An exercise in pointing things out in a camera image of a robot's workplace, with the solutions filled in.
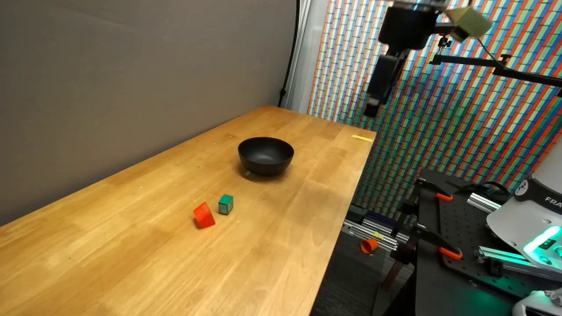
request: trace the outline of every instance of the wood grain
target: wood grain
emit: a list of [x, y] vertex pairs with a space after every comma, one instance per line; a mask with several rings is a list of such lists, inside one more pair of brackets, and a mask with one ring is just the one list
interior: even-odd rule
[[[0, 227], [0, 314], [308, 315], [371, 148], [352, 135], [375, 137], [264, 106]], [[244, 175], [254, 136], [295, 148], [283, 176]]]

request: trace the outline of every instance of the green box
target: green box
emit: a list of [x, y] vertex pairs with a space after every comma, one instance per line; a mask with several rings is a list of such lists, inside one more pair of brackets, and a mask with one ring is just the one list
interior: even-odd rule
[[225, 194], [219, 200], [219, 213], [223, 215], [230, 214], [232, 208], [234, 207], [234, 197], [232, 195]]

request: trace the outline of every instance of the colorful striped backdrop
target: colorful striped backdrop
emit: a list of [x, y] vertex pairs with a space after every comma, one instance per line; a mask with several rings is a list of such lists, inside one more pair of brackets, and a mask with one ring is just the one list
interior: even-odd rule
[[[428, 62], [438, 37], [412, 52], [389, 102], [376, 119], [362, 116], [364, 93], [391, 2], [330, 0], [309, 114], [374, 130], [377, 140], [353, 202], [391, 218], [421, 168], [513, 189], [560, 136], [557, 88], [492, 75], [484, 67]], [[452, 0], [450, 7], [466, 6]], [[508, 66], [560, 76], [562, 1], [475, 0], [493, 21], [483, 43]], [[486, 57], [478, 42], [454, 43], [444, 54]]]

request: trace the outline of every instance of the floor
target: floor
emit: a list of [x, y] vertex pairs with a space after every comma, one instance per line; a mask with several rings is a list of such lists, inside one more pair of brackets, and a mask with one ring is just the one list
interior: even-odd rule
[[383, 302], [377, 302], [378, 310], [374, 311], [379, 282], [386, 276], [394, 260], [388, 256], [388, 251], [380, 248], [372, 255], [364, 254], [360, 242], [357, 237], [340, 233], [311, 316], [381, 315], [386, 309], [381, 306], [390, 303], [412, 273], [412, 266], [404, 267], [390, 293], [380, 296]]

